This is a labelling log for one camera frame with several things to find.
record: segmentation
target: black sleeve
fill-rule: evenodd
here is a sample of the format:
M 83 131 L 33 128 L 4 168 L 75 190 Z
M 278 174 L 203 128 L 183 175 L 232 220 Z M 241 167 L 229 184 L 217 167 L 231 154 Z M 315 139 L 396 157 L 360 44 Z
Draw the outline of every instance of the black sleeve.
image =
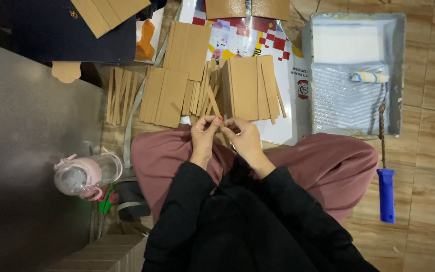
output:
M 293 181 L 285 167 L 263 179 L 280 216 L 291 233 L 301 233 L 338 271 L 378 271 L 352 244 L 352 236 L 305 189 Z
M 159 220 L 149 233 L 142 271 L 185 271 L 190 237 L 203 201 L 215 188 L 211 176 L 196 164 L 184 162 L 172 179 Z

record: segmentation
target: black shirt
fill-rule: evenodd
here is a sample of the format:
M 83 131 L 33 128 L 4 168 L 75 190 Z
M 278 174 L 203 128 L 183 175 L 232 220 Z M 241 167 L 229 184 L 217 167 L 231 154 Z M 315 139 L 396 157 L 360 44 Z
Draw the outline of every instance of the black shirt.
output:
M 253 181 L 239 159 L 218 187 L 179 167 L 144 258 L 146 272 L 377 271 L 285 167 Z

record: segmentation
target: paint tray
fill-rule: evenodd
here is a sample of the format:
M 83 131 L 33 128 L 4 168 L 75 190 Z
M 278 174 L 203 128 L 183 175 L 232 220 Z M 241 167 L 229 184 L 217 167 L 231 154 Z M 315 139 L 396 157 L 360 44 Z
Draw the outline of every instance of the paint tray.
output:
M 302 30 L 302 51 L 309 71 L 312 133 L 378 136 L 385 84 L 349 79 L 349 73 L 365 71 L 390 76 L 385 134 L 400 134 L 405 23 L 402 13 L 311 15 Z

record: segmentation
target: person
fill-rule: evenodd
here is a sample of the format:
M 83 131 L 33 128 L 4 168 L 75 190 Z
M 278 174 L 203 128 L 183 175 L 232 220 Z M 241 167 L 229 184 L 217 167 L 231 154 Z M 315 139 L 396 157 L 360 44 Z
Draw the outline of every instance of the person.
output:
M 254 124 L 221 122 L 135 137 L 131 164 L 157 220 L 142 271 L 377 271 L 340 225 L 375 149 L 318 133 L 266 156 Z M 237 154 L 213 141 L 219 132 Z

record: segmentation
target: blue roller handle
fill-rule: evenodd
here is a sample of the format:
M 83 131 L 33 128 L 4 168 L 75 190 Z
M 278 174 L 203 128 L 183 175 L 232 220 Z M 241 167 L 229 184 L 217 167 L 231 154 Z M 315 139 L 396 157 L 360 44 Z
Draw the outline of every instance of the blue roller handle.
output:
M 392 181 L 394 170 L 377 169 L 377 174 L 380 199 L 380 220 L 385 223 L 395 224 L 394 186 Z

